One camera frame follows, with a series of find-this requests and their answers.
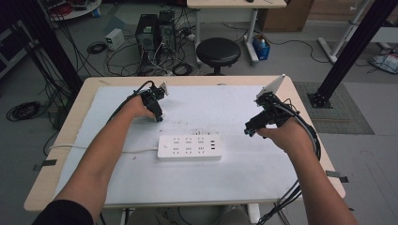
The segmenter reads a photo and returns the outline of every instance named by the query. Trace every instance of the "white power strip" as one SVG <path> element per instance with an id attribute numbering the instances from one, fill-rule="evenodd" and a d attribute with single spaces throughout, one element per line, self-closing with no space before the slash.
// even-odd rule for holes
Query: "white power strip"
<path id="1" fill-rule="evenodd" d="M 204 160 L 222 158 L 222 140 L 218 134 L 162 135 L 158 158 L 167 160 Z"/>

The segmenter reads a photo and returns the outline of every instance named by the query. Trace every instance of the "extension cord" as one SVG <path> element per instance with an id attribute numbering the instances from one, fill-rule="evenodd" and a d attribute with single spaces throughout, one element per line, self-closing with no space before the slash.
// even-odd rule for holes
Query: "extension cord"
<path id="1" fill-rule="evenodd" d="M 220 160 L 220 135 L 162 135 L 158 158 L 165 160 Z"/>

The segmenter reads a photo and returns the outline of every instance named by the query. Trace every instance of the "sleeve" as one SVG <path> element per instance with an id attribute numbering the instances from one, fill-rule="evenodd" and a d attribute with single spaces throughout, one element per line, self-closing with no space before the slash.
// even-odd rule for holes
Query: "sleeve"
<path id="1" fill-rule="evenodd" d="M 82 205 L 69 200 L 57 200 L 50 202 L 33 222 L 33 225 L 47 224 L 93 225 L 94 221 Z"/>

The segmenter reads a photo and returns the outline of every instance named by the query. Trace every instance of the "chair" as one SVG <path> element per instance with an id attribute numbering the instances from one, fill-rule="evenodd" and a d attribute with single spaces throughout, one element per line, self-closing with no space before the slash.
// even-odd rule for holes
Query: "chair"
<path id="1" fill-rule="evenodd" d="M 222 75 L 221 67 L 231 67 L 240 57 L 240 48 L 230 39 L 213 37 L 202 41 L 196 48 L 196 55 L 204 64 L 214 68 L 214 73 Z"/>

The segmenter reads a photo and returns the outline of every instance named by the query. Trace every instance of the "carpet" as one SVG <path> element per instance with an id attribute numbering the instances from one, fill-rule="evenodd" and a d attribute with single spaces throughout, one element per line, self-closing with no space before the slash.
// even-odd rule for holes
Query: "carpet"
<path id="1" fill-rule="evenodd" d="M 313 108 L 308 99 L 307 94 L 315 93 L 321 85 L 320 82 L 294 82 L 294 85 L 317 132 L 375 134 L 342 83 L 330 98 L 332 109 Z"/>

